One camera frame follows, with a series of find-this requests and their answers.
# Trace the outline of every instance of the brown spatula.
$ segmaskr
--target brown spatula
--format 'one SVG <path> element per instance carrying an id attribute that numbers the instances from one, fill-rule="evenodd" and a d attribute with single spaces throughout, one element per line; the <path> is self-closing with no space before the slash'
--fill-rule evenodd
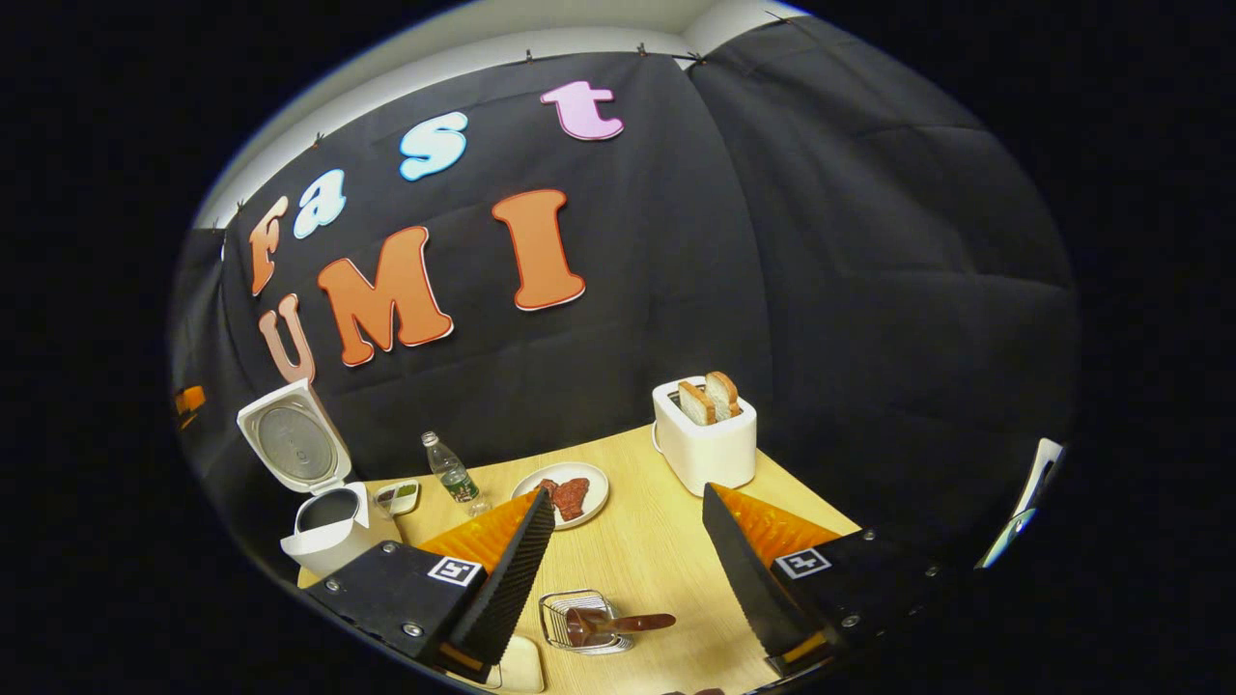
<path id="1" fill-rule="evenodd" d="M 566 634 L 571 641 L 571 647 L 599 647 L 613 639 L 614 634 L 661 629 L 675 622 L 677 618 L 670 613 L 609 620 L 609 616 L 599 608 L 569 608 L 566 611 Z"/>

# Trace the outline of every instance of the open lid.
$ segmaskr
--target open lid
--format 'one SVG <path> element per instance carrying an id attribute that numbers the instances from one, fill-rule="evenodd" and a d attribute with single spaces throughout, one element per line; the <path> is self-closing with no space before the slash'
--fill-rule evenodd
<path id="1" fill-rule="evenodd" d="M 241 408 L 236 424 L 271 474 L 289 490 L 319 495 L 341 486 L 352 471 L 347 446 L 309 380 Z"/>

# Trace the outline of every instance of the white toaster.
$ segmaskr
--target white toaster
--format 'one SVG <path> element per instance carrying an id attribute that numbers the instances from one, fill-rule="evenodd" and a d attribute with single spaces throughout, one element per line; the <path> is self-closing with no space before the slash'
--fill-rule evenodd
<path id="1" fill-rule="evenodd" d="M 679 407 L 679 382 L 701 390 L 705 377 L 676 378 L 653 390 L 653 448 L 696 497 L 708 482 L 738 487 L 755 477 L 755 408 L 738 397 L 739 413 L 727 420 L 698 425 Z"/>

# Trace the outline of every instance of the blue letter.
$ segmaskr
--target blue letter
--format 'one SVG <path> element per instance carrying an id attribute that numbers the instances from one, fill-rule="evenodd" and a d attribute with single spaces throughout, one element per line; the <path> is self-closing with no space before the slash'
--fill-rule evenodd
<path id="1" fill-rule="evenodd" d="M 467 116 L 459 111 L 417 124 L 399 141 L 399 152 L 410 157 L 399 164 L 408 181 L 438 173 L 454 164 L 467 147 L 459 131 L 467 127 Z"/>
<path id="2" fill-rule="evenodd" d="M 313 182 L 300 197 L 300 214 L 292 226 L 292 235 L 304 239 L 321 225 L 335 221 L 344 211 L 344 169 L 331 169 Z"/>

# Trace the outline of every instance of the bottle label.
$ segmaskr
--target bottle label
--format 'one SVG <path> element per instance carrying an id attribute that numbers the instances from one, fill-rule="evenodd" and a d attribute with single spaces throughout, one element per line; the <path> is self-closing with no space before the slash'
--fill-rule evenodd
<path id="1" fill-rule="evenodd" d="M 471 502 L 481 495 L 476 484 L 472 482 L 472 476 L 464 476 L 464 480 L 451 484 L 444 482 L 442 485 L 446 485 L 446 491 L 451 493 L 451 497 L 454 497 L 456 502 Z"/>

